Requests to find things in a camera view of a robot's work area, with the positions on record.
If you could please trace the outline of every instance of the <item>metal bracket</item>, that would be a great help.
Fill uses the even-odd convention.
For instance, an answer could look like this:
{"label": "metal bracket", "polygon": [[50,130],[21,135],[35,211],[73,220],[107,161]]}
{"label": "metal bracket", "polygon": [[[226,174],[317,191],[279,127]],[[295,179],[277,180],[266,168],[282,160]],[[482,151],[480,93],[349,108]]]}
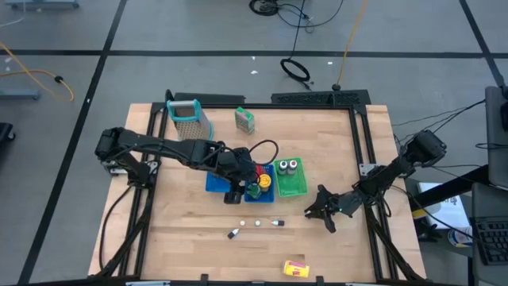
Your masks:
{"label": "metal bracket", "polygon": [[208,286],[208,274],[201,274],[201,279],[199,280],[199,286]]}
{"label": "metal bracket", "polygon": [[360,170],[360,176],[363,178],[368,175],[372,169],[382,166],[381,164],[359,164],[358,169]]}
{"label": "metal bracket", "polygon": [[352,108],[355,112],[362,114],[363,116],[367,116],[367,107],[365,104],[353,104]]}
{"label": "metal bracket", "polygon": [[323,276],[316,276],[316,285],[325,286],[325,278]]}
{"label": "metal bracket", "polygon": [[156,114],[162,112],[166,108],[165,102],[154,102],[152,103],[152,108],[150,109],[151,114]]}
{"label": "metal bracket", "polygon": [[[148,166],[150,167],[150,173],[156,173],[154,172],[154,169],[159,167],[159,163],[156,161],[152,161],[148,163]],[[111,176],[118,176],[118,175],[126,175],[127,171],[121,168],[117,162],[114,160],[111,161],[104,161],[102,162],[102,167],[111,175]]]}

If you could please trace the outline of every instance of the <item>cheese grater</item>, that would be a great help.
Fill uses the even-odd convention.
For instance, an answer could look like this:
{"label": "cheese grater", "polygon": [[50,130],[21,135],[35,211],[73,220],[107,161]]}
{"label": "cheese grater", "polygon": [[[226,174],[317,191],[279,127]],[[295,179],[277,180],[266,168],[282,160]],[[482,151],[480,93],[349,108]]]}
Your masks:
{"label": "cheese grater", "polygon": [[167,109],[175,123],[179,140],[212,140],[214,137],[214,127],[201,109],[198,100],[168,100]]}

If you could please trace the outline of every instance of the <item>green tray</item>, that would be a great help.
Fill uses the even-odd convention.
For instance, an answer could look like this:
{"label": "green tray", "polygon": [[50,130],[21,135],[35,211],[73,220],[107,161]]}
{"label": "green tray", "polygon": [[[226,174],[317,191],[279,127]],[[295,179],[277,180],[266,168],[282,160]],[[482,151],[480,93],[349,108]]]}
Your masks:
{"label": "green tray", "polygon": [[307,180],[305,179],[305,172],[303,171],[302,159],[289,158],[282,160],[286,160],[288,163],[290,160],[296,160],[298,162],[298,167],[296,168],[296,173],[293,175],[280,175],[277,173],[277,168],[279,167],[279,162],[281,160],[276,160],[274,162],[275,178],[277,180],[277,188],[279,189],[279,197],[283,198],[293,195],[305,195],[309,191],[309,188],[307,187]]}

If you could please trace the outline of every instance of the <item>wooden tabletop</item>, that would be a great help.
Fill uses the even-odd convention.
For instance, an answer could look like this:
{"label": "wooden tabletop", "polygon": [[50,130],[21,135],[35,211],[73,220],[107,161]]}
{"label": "wooden tabletop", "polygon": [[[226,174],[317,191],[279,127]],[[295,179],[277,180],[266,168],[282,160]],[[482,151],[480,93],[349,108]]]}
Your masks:
{"label": "wooden tabletop", "polygon": [[[131,105],[125,128],[144,134],[150,107],[151,104]],[[141,277],[198,280],[202,273],[208,273],[210,280],[305,281],[282,274],[283,262],[292,260],[310,266],[308,281],[323,276],[327,282],[374,282],[363,208],[353,218],[335,215],[335,234],[326,230],[322,220],[303,216],[303,211],[316,199],[318,184],[324,184],[333,193],[343,193],[351,191],[352,184],[359,179],[348,111],[250,110],[256,117],[256,131],[251,135],[236,128],[233,110],[204,111],[214,124],[215,141],[235,148],[272,139],[280,147],[278,159],[301,157],[309,193],[289,198],[276,196],[275,202],[269,204],[225,205],[223,194],[205,191],[205,172],[163,159]],[[376,159],[380,164],[388,164],[397,152],[387,108],[368,106],[368,119]],[[364,135],[359,129],[367,158]],[[166,134],[168,139],[176,140],[173,124],[167,124]],[[252,157],[262,162],[269,160],[273,152],[273,146],[261,145],[252,152]],[[403,187],[402,181],[395,184]],[[104,214],[125,189],[125,176],[112,179]],[[116,206],[108,221],[105,261],[125,237],[132,199],[133,191]],[[385,199],[393,213],[388,219],[393,243],[416,273],[425,276],[407,197],[391,189]],[[261,226],[255,226],[257,219]],[[270,221],[274,219],[282,219],[286,225],[273,226]],[[240,220],[247,225],[240,226]],[[229,240],[226,235],[235,228],[240,228],[240,233]],[[98,241],[90,274],[98,272]],[[383,274],[389,277],[384,248],[379,249]],[[131,257],[135,257],[136,251],[135,243]],[[130,261],[128,273],[133,272],[133,259]]]}

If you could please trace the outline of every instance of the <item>yellow package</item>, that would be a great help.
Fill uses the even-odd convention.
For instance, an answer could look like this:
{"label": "yellow package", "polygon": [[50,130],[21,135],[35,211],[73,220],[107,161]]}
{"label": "yellow package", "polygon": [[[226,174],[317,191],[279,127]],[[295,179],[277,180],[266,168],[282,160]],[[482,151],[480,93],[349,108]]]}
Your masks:
{"label": "yellow package", "polygon": [[283,273],[289,276],[309,278],[310,266],[301,263],[286,261]]}

